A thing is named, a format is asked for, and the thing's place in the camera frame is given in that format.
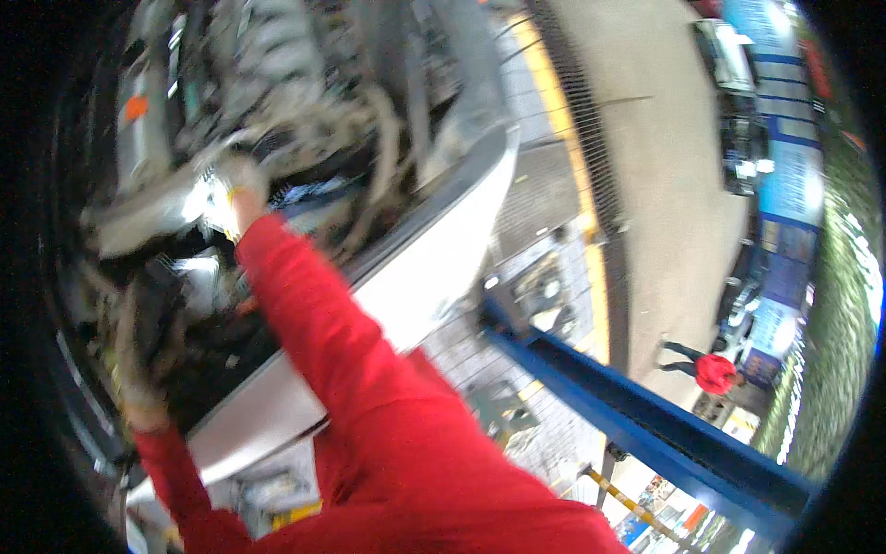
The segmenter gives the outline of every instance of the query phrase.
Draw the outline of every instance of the engine bay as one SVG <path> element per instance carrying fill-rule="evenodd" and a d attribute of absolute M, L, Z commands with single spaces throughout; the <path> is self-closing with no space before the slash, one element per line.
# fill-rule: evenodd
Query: engine bay
<path fill-rule="evenodd" d="M 386 34 L 390 19 L 405 30 Z M 428 198 L 501 117 L 460 105 L 470 71 L 450 31 L 470 28 L 445 19 L 432 2 L 331 0 L 145 0 L 108 16 L 125 32 L 59 104 L 51 192 L 75 357 L 105 391 L 122 292 L 147 266 L 194 315 L 164 377 L 183 431 L 278 349 L 212 219 L 223 152 L 253 156 L 268 209 L 339 267 Z"/>

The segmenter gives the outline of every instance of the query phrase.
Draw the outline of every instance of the black pants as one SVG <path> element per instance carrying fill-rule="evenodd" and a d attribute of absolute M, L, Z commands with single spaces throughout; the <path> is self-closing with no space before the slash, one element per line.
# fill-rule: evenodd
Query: black pants
<path fill-rule="evenodd" d="M 697 375 L 696 360 L 704 356 L 703 353 L 690 347 L 684 347 L 678 342 L 665 342 L 662 347 L 667 348 L 672 352 L 676 352 L 677 354 L 683 354 L 692 360 L 691 362 L 674 362 L 668 363 L 667 365 L 659 365 L 658 367 L 660 367 L 662 371 L 682 371 L 690 377 L 695 377 Z"/>

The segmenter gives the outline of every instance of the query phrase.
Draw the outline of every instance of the metal grating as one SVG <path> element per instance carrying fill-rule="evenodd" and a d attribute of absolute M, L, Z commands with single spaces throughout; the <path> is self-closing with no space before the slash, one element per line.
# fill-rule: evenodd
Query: metal grating
<path fill-rule="evenodd" d="M 579 192 L 563 143 L 520 152 L 514 183 L 495 220 L 496 265 L 538 242 L 539 237 L 575 219 Z"/>
<path fill-rule="evenodd" d="M 610 322 L 610 365 L 626 371 L 630 329 L 630 281 L 626 245 L 619 234 L 624 225 L 623 205 L 615 171 L 610 164 L 602 116 L 590 81 L 572 52 L 569 40 L 548 0 L 526 0 L 533 25 L 548 51 L 575 125 L 581 155 L 591 181 L 597 220 L 608 242 L 602 247 Z"/>

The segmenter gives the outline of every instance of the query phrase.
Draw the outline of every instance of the white car body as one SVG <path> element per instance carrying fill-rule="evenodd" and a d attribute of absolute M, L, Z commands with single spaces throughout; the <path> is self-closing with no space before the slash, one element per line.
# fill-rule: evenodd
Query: white car body
<path fill-rule="evenodd" d="M 411 233 L 399 252 L 386 256 L 383 267 L 354 284 L 354 298 L 398 351 L 415 348 L 440 326 L 478 277 L 517 165 L 517 126 L 499 127 L 495 134 L 462 164 L 468 169 L 472 161 L 485 166 L 482 175 L 461 191 L 440 191 L 454 201 Z M 489 144 L 497 157 L 484 163 Z M 323 428 L 325 416 L 313 391 L 278 351 L 195 426 L 188 447 L 204 484 L 211 485 L 309 438 Z M 153 498 L 153 485 L 146 479 L 130 491 L 128 504 Z"/>
<path fill-rule="evenodd" d="M 734 93 L 755 94 L 757 87 L 742 48 L 749 43 L 748 37 L 739 35 L 724 20 L 699 20 L 695 25 L 714 49 L 713 77 L 717 85 Z"/>

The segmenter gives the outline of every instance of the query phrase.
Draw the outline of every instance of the blue sign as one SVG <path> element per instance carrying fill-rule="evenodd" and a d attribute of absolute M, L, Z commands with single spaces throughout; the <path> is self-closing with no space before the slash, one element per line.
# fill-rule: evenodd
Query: blue sign
<path fill-rule="evenodd" d="M 757 199 L 769 271 L 754 312 L 742 373 L 771 388 L 801 324 L 824 211 L 823 159 L 797 35 L 773 0 L 726 0 L 723 19 L 754 43 L 759 113 L 767 118 L 773 173 Z"/>

